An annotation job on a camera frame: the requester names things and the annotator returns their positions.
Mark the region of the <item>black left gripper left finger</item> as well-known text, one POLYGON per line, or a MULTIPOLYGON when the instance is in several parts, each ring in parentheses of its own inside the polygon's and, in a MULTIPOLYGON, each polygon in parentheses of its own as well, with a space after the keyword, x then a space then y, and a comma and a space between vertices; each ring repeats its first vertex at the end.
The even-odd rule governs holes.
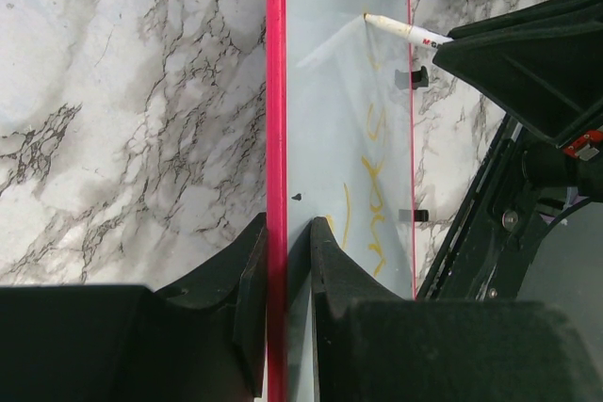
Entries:
POLYGON ((1 291, 5 401, 252 401, 263 391, 268 231, 143 285, 1 291))

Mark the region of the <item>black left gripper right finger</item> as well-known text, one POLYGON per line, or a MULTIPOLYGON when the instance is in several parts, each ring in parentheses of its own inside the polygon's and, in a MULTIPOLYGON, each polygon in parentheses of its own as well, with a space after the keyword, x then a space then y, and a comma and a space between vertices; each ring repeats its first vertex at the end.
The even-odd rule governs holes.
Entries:
POLYGON ((598 373, 563 313, 403 299, 338 246, 323 217, 309 247, 319 400, 597 400, 598 373))

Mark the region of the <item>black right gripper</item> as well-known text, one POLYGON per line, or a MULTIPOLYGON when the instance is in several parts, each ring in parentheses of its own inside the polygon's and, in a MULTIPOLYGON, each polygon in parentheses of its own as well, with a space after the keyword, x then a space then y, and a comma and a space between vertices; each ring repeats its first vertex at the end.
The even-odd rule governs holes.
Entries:
POLYGON ((602 23, 579 24, 601 12, 602 0, 547 0, 453 28, 454 40, 433 58, 548 142, 523 153, 532 185, 574 187, 595 202, 602 202, 602 142, 562 147, 602 126, 602 23))

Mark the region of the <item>white marker pen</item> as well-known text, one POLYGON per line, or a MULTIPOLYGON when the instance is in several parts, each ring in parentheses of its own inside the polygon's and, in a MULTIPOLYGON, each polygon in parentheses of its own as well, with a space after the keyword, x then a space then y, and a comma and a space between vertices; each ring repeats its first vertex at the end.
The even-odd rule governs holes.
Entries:
POLYGON ((452 41, 450 37, 431 32, 416 25, 402 23, 383 15, 365 13, 364 20, 367 24, 403 38, 414 46, 438 49, 440 46, 452 41))

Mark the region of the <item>pink framed whiteboard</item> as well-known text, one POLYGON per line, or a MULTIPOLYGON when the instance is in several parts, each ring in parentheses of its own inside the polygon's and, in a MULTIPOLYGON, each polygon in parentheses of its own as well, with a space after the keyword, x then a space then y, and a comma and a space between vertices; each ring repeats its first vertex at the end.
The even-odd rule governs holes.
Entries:
POLYGON ((416 292, 411 0, 267 0, 268 394, 315 401, 309 228, 394 294, 416 292))

